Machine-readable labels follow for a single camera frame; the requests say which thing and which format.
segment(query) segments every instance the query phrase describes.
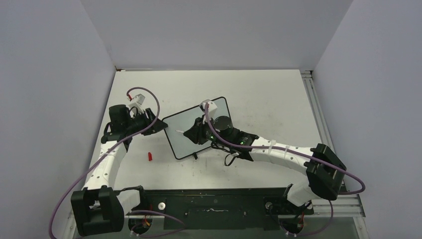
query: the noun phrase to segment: white tabletop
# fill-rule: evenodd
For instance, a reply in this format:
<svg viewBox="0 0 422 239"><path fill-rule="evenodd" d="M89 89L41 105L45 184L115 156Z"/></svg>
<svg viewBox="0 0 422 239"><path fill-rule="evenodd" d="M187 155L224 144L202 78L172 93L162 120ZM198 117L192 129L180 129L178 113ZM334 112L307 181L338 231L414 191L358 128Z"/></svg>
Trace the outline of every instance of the white tabletop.
<svg viewBox="0 0 422 239"><path fill-rule="evenodd" d="M126 91L136 86L150 89L160 100L160 119L203 100L224 96L233 126L240 130L294 146L314 147L320 142L299 70L117 72L91 165L98 159L100 138L109 122L108 108L128 104ZM146 92L139 93L146 96L144 107L156 112L154 99ZM152 161L148 161L148 152L152 153ZM200 153L198 160L193 157L176 160L164 131L139 135L120 165L114 188L286 187L304 177L278 165L242 159L225 167L225 155L222 151L208 150Z"/></svg>

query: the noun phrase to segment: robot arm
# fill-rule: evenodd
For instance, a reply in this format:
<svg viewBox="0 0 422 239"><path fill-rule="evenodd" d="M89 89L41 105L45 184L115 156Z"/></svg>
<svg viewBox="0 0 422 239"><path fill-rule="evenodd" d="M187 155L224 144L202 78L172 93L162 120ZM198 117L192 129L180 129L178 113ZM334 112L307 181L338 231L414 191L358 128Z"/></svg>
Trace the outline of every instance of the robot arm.
<svg viewBox="0 0 422 239"><path fill-rule="evenodd" d="M320 163L310 161L304 156L292 154L287 150L283 151L273 149L273 147L277 146L286 149L294 148L294 151L316 157L346 170L344 164L328 146L318 144L316 148L294 147L276 143L274 140L267 140L255 134L241 131L233 127L231 119L227 116L220 116L216 119L212 119L212 116L216 111L216 105L212 101L203 102L201 105L203 111L205 111L204 108L206 103L209 105L209 117L211 124L221 138L235 145L252 147L261 146L264 148L239 148L220 141L206 123L205 115L201 118L197 118L194 125L184 132L184 136L189 138L193 143L204 144L207 141L213 141L220 147L227 148L230 153L237 155L237 158L278 164L306 175L307 180L289 185L284 195L287 201L296 207L300 207L312 199L337 199L337 195L344 178L343 173L326 167Z"/></svg>
<svg viewBox="0 0 422 239"><path fill-rule="evenodd" d="M135 114L130 116L126 105L116 105L109 108L110 122L101 138L99 159L112 146L125 137L138 132L155 119L150 108L141 108L144 97L134 97L135 103L130 106ZM167 127L167 124L157 119L156 123L142 133L150 135ZM81 191L73 192L71 196L72 209L78 232L81 236L119 232L123 228L124 215L140 203L141 186L120 191L113 190L120 163L125 157L132 139L118 145L91 172L89 179Z"/></svg>

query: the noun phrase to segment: gray wall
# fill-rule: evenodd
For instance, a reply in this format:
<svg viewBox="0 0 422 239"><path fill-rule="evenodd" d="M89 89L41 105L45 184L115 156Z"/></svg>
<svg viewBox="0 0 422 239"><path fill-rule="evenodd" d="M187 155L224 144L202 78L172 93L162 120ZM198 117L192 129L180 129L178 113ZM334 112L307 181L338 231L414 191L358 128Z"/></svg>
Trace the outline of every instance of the gray wall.
<svg viewBox="0 0 422 239"><path fill-rule="evenodd" d="M114 68L79 0L0 3L0 238L47 238L86 169ZM62 237L70 203L54 224Z"/></svg>
<svg viewBox="0 0 422 239"><path fill-rule="evenodd" d="M422 238L421 43L422 1L355 0L314 72L373 239Z"/></svg>
<svg viewBox="0 0 422 239"><path fill-rule="evenodd" d="M119 68L313 69L352 0L82 0Z"/></svg>

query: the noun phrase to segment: wire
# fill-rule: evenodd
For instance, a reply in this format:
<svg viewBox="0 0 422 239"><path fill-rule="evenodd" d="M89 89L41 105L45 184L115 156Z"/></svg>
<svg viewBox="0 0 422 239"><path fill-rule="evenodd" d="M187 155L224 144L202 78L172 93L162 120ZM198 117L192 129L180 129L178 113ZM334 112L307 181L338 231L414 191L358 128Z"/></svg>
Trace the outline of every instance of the wire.
<svg viewBox="0 0 422 239"><path fill-rule="evenodd" d="M168 214L164 214L164 213L160 213L160 212L155 212L155 211L151 211L151 210L136 210L136 211L132 211L131 215L132 214L135 214L135 213L150 213L150 214L154 214L154 215L164 216L166 218L170 218L170 219L172 219L172 220L174 220L174 221L176 221L176 222L178 222L178 223L180 223L180 224L183 225L183 228L176 229L176 230L173 230L173 231L167 232L167 233L161 233L161 234L157 234L157 235L139 235L141 238L157 238L157 237L162 237L162 236L165 236L165 235L170 235L170 234L178 233L178 232L183 231L183 230L186 229L186 224L184 222L182 222L180 219L177 219L177 218L175 218L173 216L170 216ZM137 228L141 224L142 223L138 223L138 224L134 225L130 230L133 231L135 228Z"/></svg>
<svg viewBox="0 0 422 239"><path fill-rule="evenodd" d="M322 228L320 228L320 229L318 229L318 230L316 230L316 231L314 231L314 232L311 232L311 233L304 233L304 234L293 234L293 233L290 233L290 232L288 232L281 224L280 224L280 226L281 226L281 228L283 229L283 230L285 230L289 235L296 235L297 237L307 237L307 236L313 236L313 235L316 235L316 234L318 234L318 233L320 233L320 232L322 232L322 231L324 231L325 229L327 229L328 228L328 226L331 224L331 222L332 222L332 218L333 218L333 215L334 215L334 209L332 208L332 203L331 203L331 201L328 201L329 203L330 203L330 207L331 207L331 216L330 216L330 219L328 220L328 222L322 227Z"/></svg>
<svg viewBox="0 0 422 239"><path fill-rule="evenodd" d="M269 207L268 207L268 212L270 213L270 217L271 217L271 219L273 220L273 221L275 221L276 222L276 224L277 225L280 225L280 221L278 221L278 217L277 217L277 220L275 220L274 219L274 216L273 216L273 213L272 213L272 210L273 209L273 205L271 204Z"/></svg>
<svg viewBox="0 0 422 239"><path fill-rule="evenodd" d="M301 217L301 219L299 220L299 223L301 223L301 221L303 221L303 218L305 217L305 213L302 213L302 217Z"/></svg>
<svg viewBox="0 0 422 239"><path fill-rule="evenodd" d="M212 125L212 123L211 123L211 121L210 121L210 117L209 117L209 115L208 115L208 103L206 103L206 105L205 105L205 117L207 118L207 123L208 123L208 126L210 127L210 129L211 129L211 131L212 131L212 133L221 141L221 142L223 142L223 143L225 143L225 144L227 144L227 145L229 145L229 146L231 146L231 147L236 147L236 148L263 148L263 149L268 149L269 147L268 146L247 146L247 145L237 145L237 144L234 144L234 143L230 143L230 142L228 142L227 140L225 140L225 139L223 139L218 133L217 133L217 131L214 129L214 127L213 127L213 125ZM365 191L365 189L366 189L366 186L365 186L365 183L360 179L360 178L358 178L357 176L355 176L355 175L353 175L353 174L351 174L351 173L349 173L349 172L347 172L347 171L345 171L345 170L343 170L343 169L341 169L341 168L339 168L339 167L337 167L337 166L335 166L335 165L332 165L332 164L330 164L330 163L328 163L328 162L325 162L325 161L323 161L323 160L321 160L321 159L319 159L319 158L315 158L315 157L313 157L313 156L309 156L309 155L306 155L306 154L304 154L304 153L300 153L300 152L297 152L297 151L294 151L294 150L291 150L291 149L286 149L286 148L283 148L283 147L279 147L279 146L273 146L272 147L273 149L278 149L278 150L282 150L282 151L287 151L287 152L289 152L289 153L293 153L293 154L296 154L296 155L298 155L298 156L302 156L302 157L306 157L306 158L308 158L308 159L310 159L310 160L313 160L313 161L315 161L315 162L318 162L318 163L321 163L321 164L323 164L323 165L325 165L325 166L328 166L328 167L330 167L330 168L333 168L333 169L335 169L335 170L337 170L337 171L339 171L340 173L343 173L343 174L345 174L345 175L347 175L347 176L349 176L349 177L351 177L351 178L353 178L354 180L356 180L356 181L358 181L359 183L360 183L360 185L362 186L362 188L361 189L359 189L359 190L356 190L356 191L351 191L351 192L340 192L339 194L340 195L352 195L352 194L357 194L357 193L361 193L361 192L363 192L363 191Z"/></svg>
<svg viewBox="0 0 422 239"><path fill-rule="evenodd" d="M228 166L230 166L230 165L234 162L234 160L236 159L236 157L237 157L237 156L234 156L234 157L231 159L231 161L227 164L227 163L226 163L226 159L227 159L227 157L229 157L230 155L231 155L231 154L228 154L228 155L226 155L226 156L225 156L225 158L224 158L224 165L225 165L225 166L227 166L227 167L228 167Z"/></svg>
<svg viewBox="0 0 422 239"><path fill-rule="evenodd" d="M133 106L132 108L130 108L130 110L129 111L132 111L132 109L133 108L135 108L136 109L136 114L135 115L138 115L139 114L139 110L138 110L138 108L136 107L136 106Z"/></svg>
<svg viewBox="0 0 422 239"><path fill-rule="evenodd" d="M231 152L230 152L230 150L225 149L225 148L223 148L223 147L219 147L219 146L217 145L217 143L215 143L215 142L212 142L212 143L211 143L211 148L213 148L213 149L217 149L217 150L221 150L221 151L224 151L224 152L226 152L226 153L231 153Z"/></svg>
<svg viewBox="0 0 422 239"><path fill-rule="evenodd" d="M125 137L124 139L120 140L119 142L117 142L115 145L113 145L110 149L107 150L106 153L104 153L98 160L97 162L95 162L85 173L83 173L78 179L76 179L75 182L73 182L72 185L70 185L70 187L66 190L66 192L62 195L62 197L59 199L59 202L56 204L56 206L54 207L53 213L51 214L50 217L50 222L48 224L48 234L50 236L51 239L57 239L54 234L53 234L53 221L54 221L54 217L56 216L57 211L59 210L60 205L63 203L63 201L65 200L66 196L70 193L70 191L84 178L86 178L86 176L94 169L96 168L106 157L107 155L112 152L117 146L119 146L121 143L125 142L128 139L131 139L132 137L141 134L147 130L149 130L154 124L155 122L157 122L158 116L160 115L160 102L158 101L157 97L154 95L154 93L152 93L149 89L144 88L144 87L133 87L131 89L129 89L126 93L127 96L129 96L129 92L131 92L132 90L136 90L136 89L140 89L140 90L144 90L148 93L150 93L152 95L152 97L154 97L155 102L157 103L157 116L155 117L155 119L151 122L150 125L148 125L146 128L144 128L141 131L138 131L136 133L133 133L127 137Z"/></svg>

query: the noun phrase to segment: cable tie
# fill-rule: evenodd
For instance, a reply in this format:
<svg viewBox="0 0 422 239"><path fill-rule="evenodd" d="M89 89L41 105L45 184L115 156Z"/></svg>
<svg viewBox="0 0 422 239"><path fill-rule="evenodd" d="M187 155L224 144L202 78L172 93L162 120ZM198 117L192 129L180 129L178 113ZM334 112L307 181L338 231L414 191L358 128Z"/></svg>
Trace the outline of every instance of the cable tie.
<svg viewBox="0 0 422 239"><path fill-rule="evenodd" d="M284 149L284 158L286 158L287 150L290 148L290 145L286 145L286 148Z"/></svg>
<svg viewBox="0 0 422 239"><path fill-rule="evenodd" d="M275 139L273 139L273 140L271 141L271 143L270 143L270 147L268 147L268 152L267 152L267 154L268 154L268 155L270 155L271 150L272 150L273 146L274 146L276 143L277 143L277 142L275 141Z"/></svg>

